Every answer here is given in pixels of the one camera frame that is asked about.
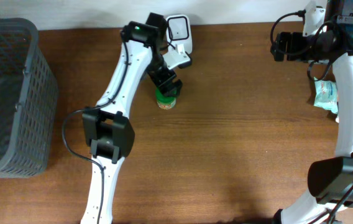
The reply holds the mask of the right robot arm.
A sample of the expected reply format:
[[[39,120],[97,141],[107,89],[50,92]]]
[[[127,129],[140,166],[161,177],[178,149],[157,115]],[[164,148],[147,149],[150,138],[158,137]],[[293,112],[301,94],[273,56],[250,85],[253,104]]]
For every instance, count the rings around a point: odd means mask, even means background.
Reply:
[[[336,79],[339,127],[335,156],[311,164],[308,188],[274,223],[333,223],[336,214],[353,208],[353,1],[310,1],[296,15],[302,32],[270,33],[277,62],[324,64]]]

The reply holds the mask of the green round item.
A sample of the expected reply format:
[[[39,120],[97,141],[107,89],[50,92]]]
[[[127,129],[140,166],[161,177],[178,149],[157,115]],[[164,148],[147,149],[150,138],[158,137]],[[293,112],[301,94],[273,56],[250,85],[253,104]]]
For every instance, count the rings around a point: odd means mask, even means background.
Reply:
[[[157,105],[163,110],[172,109],[177,102],[177,98],[173,96],[163,96],[159,89],[155,90],[155,97],[157,100]]]

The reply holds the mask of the teal wet wipes pack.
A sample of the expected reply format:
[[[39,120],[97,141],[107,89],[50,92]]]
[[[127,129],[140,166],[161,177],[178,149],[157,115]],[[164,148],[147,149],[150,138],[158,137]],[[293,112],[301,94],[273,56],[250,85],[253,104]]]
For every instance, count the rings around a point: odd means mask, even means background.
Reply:
[[[314,85],[316,90],[314,106],[328,110],[333,114],[338,114],[338,94],[336,84],[332,81],[315,79]]]

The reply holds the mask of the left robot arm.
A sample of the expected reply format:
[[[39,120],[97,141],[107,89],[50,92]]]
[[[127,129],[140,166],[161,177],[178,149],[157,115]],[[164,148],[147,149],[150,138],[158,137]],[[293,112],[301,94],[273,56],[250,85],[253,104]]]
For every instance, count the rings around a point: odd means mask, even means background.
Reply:
[[[150,13],[145,23],[131,21],[121,30],[121,53],[111,81],[93,108],[82,112],[85,141],[91,154],[92,176],[82,223],[111,223],[117,177],[131,153],[135,132],[129,120],[132,101],[148,74],[166,97],[182,88],[174,66],[160,49],[168,29],[166,19]]]

